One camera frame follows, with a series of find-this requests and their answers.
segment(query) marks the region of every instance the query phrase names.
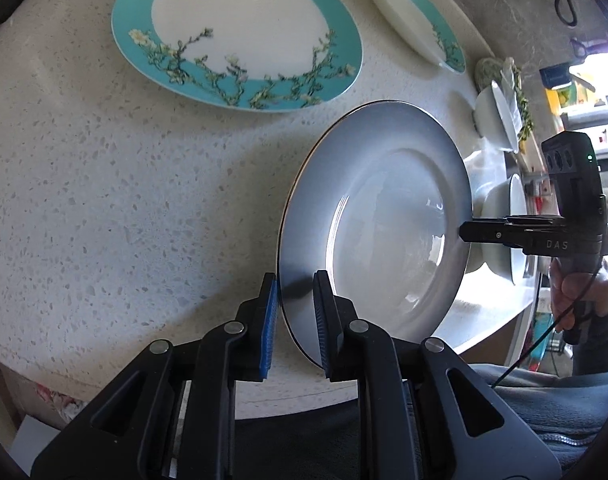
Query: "bowl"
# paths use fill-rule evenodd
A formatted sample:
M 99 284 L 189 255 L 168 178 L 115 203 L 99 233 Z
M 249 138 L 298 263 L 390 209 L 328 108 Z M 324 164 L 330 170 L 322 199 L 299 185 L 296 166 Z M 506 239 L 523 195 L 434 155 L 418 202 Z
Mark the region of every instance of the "bowl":
M 495 81 L 478 95 L 473 118 L 478 133 L 486 137 L 495 148 L 517 153 L 519 145 L 511 109 Z
M 514 174 L 490 190 L 482 206 L 483 218 L 526 215 L 526 195 L 520 176 Z M 482 244 L 482 254 L 488 268 L 495 274 L 520 283 L 526 270 L 526 254 L 502 244 Z

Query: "turquoise floral plate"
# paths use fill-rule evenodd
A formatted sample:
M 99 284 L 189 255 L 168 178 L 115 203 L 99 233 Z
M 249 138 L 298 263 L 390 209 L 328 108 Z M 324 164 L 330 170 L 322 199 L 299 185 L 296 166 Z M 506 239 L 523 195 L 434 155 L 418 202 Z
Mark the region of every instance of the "turquoise floral plate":
M 418 54 L 456 73 L 466 70 L 464 53 L 449 24 L 430 0 L 373 0 L 397 33 Z
M 229 108 L 330 101 L 361 68 L 359 32 L 340 0 L 117 0 L 112 32 L 148 78 Z

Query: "hand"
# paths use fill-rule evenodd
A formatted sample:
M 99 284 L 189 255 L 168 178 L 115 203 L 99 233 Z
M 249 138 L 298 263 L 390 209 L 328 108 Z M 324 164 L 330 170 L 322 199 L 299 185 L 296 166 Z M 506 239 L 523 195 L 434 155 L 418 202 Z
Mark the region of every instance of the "hand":
M 559 261 L 553 258 L 548 269 L 550 278 L 550 295 L 551 295 L 551 310 L 555 319 L 558 318 L 577 298 L 588 282 L 592 274 L 583 272 L 574 272 L 566 276 L 562 275 L 562 270 L 559 266 Z M 583 300 L 595 301 L 595 313 L 599 317 L 608 316 L 608 262 L 602 261 L 602 268 L 595 276 L 595 280 L 591 288 L 586 292 Z M 555 330 L 571 330 L 575 325 L 575 316 L 573 311 L 566 314 Z

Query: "white plate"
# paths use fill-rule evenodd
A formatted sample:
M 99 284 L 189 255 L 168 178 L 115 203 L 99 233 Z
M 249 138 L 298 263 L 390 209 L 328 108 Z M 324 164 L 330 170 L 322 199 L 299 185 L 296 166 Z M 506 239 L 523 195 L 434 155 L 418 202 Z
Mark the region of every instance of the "white plate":
M 484 200 L 483 218 L 501 218 L 508 215 L 526 215 L 526 195 L 520 176 L 514 174 L 495 186 Z M 524 278 L 526 254 L 501 244 L 482 244 L 484 261 L 495 274 L 517 285 Z
M 464 52 L 466 59 L 466 65 L 468 66 L 469 61 L 482 59 L 482 57 L 494 57 L 495 54 L 486 43 L 486 40 L 476 29 L 473 22 L 466 15 L 466 12 L 462 10 L 455 0 L 430 0 L 439 10 L 439 13 L 452 27 L 453 34 L 460 42 L 460 47 Z
M 427 61 L 456 73 L 466 60 L 455 34 L 430 0 L 373 0 L 388 23 Z
M 229 108 L 330 101 L 361 67 L 359 32 L 340 0 L 116 0 L 112 30 L 142 74 Z
M 335 123 L 306 159 L 282 219 L 277 270 L 296 343 L 320 364 L 312 279 L 391 336 L 421 341 L 446 315 L 466 267 L 472 216 L 464 162 L 430 115 L 398 101 Z

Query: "speckled countertop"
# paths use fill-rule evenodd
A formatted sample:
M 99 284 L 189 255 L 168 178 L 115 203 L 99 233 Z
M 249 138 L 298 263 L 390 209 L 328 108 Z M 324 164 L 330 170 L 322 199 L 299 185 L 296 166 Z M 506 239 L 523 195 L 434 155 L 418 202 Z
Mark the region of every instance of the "speckled countertop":
M 474 130 L 470 74 L 423 61 L 370 0 L 342 0 L 364 48 L 354 86 L 280 115 L 198 104 L 145 79 L 112 39 L 114 1 L 26 0 L 0 26 L 0 361 L 31 380 L 88 399 L 151 340 L 185 342 L 230 319 L 275 269 L 305 156 L 364 102 L 396 98 L 434 115 L 472 156 L 475 189 L 506 176 Z M 436 3 L 467 54 L 488 54 L 449 0 Z M 466 276 L 437 331 L 460 351 L 530 301 L 532 283 L 497 282 L 489 297 L 484 269 Z M 498 297 L 512 299 L 497 307 Z M 354 395 L 279 322 L 270 379 L 240 384 L 237 415 Z

